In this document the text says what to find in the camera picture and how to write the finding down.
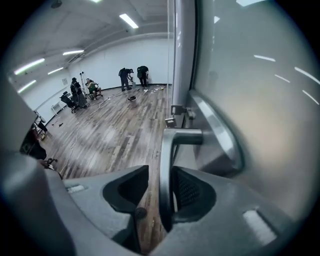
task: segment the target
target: white wall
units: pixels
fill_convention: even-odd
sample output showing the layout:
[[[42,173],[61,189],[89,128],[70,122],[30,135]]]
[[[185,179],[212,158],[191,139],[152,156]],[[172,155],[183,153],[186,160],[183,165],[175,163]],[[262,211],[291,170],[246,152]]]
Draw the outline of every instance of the white wall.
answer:
[[[62,79],[67,79],[65,86]],[[71,77],[67,70],[59,71],[48,76],[48,79],[35,83],[31,88],[23,91],[20,95],[26,104],[38,113],[48,122],[54,112],[51,106],[60,102],[61,106],[65,104],[60,101],[60,96],[65,91],[70,91]]]
[[[168,40],[165,38],[140,39],[112,46],[84,58],[70,66],[70,74],[80,81],[80,72],[99,83],[102,89],[121,86],[119,70],[133,69],[134,81],[140,84],[137,78],[137,68],[149,68],[150,84],[166,84],[168,81]],[[173,69],[169,72],[169,83],[173,81]]]
[[[87,78],[99,83],[102,89],[109,89],[121,86],[118,73],[122,68],[133,69],[134,81],[140,84],[137,78],[137,67],[143,65],[149,68],[151,84],[166,84],[168,50],[168,40],[165,38],[139,39],[112,46],[70,65],[68,69],[48,75],[48,79],[38,81],[20,95],[32,110],[37,110],[48,122],[54,116],[51,106],[58,102],[64,106],[60,96],[65,91],[70,92],[71,79],[75,77],[81,84],[79,74],[82,71]],[[170,63],[169,83],[172,84],[173,59],[170,59]],[[67,79],[67,86],[63,85],[64,78]]]

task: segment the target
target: bucket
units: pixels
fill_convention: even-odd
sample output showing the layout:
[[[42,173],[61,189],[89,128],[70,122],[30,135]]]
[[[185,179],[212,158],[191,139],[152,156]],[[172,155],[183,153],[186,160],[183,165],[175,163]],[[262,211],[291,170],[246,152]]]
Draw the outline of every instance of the bucket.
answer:
[[[130,98],[128,98],[128,102],[130,103],[132,108],[135,108],[137,106],[136,96],[131,96]]]

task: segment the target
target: man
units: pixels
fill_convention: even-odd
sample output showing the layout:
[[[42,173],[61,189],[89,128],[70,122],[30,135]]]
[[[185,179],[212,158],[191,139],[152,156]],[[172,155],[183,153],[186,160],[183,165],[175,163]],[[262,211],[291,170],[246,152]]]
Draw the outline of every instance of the man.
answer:
[[[93,94],[94,96],[94,100],[97,99],[97,92],[99,93],[98,95],[101,95],[101,88],[100,87],[96,87],[95,85],[98,85],[96,82],[90,80],[89,78],[86,79],[86,87],[89,90],[90,94]]]
[[[140,80],[143,89],[147,89],[147,79],[149,75],[149,69],[146,66],[140,66],[137,68],[137,77]]]
[[[85,96],[82,93],[81,86],[77,82],[77,79],[75,77],[72,78],[72,82],[70,85],[71,93],[73,101],[80,106],[80,108],[87,108],[87,100]]]
[[[119,71],[119,77],[121,79],[121,90],[124,92],[125,91],[125,87],[124,85],[126,86],[126,89],[128,91],[130,91],[132,88],[129,87],[129,83],[128,83],[128,78],[129,78],[129,75],[130,73],[133,73],[134,71],[132,69],[127,69],[127,68],[122,68],[120,71]]]

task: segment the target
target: cable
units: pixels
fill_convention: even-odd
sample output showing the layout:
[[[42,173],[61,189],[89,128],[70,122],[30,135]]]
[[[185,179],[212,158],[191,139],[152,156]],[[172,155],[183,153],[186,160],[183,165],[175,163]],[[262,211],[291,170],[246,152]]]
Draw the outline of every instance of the cable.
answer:
[[[114,97],[118,97],[118,96],[124,95],[124,94],[126,94],[126,93],[122,93],[121,95],[118,95],[118,94],[119,94],[119,93],[114,94],[114,95],[112,95],[111,97],[108,97],[108,98],[106,98],[104,101],[102,101],[102,102],[99,104],[99,107],[98,107],[94,112],[92,112],[91,114],[87,115],[87,116],[82,120],[82,122],[83,122],[84,120],[86,120],[88,117],[90,117],[91,115],[93,115],[94,113],[96,113],[96,112],[101,108],[101,105],[102,105],[103,103],[105,103],[106,101],[108,101],[109,99],[112,99],[112,98],[114,98]],[[74,148],[75,148],[75,146],[76,146],[76,144],[77,144],[77,142],[78,142],[78,135],[79,135],[79,132],[80,132],[80,131],[81,131],[81,130],[79,129],[78,132],[77,132],[76,135],[75,135],[75,142],[72,143],[71,146],[70,146],[71,152],[70,152],[70,155],[69,155],[67,161],[65,162],[65,165],[63,166],[63,168],[61,169],[61,171],[58,171],[60,174],[62,174],[63,170],[66,168],[66,166],[67,166],[67,164],[68,164],[68,162],[69,162],[69,160],[70,160],[70,158],[71,158],[71,155],[72,155],[72,153],[73,153],[73,151],[74,151]]]

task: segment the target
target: black chair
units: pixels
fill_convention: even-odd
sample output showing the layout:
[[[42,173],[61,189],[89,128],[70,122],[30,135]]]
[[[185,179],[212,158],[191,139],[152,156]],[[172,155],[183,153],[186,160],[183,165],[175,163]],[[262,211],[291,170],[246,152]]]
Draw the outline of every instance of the black chair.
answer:
[[[60,97],[61,101],[68,105],[68,107],[71,109],[72,112],[76,112],[76,109],[79,108],[79,105],[77,105],[73,100],[69,99],[67,96],[68,92],[65,91],[63,95]]]

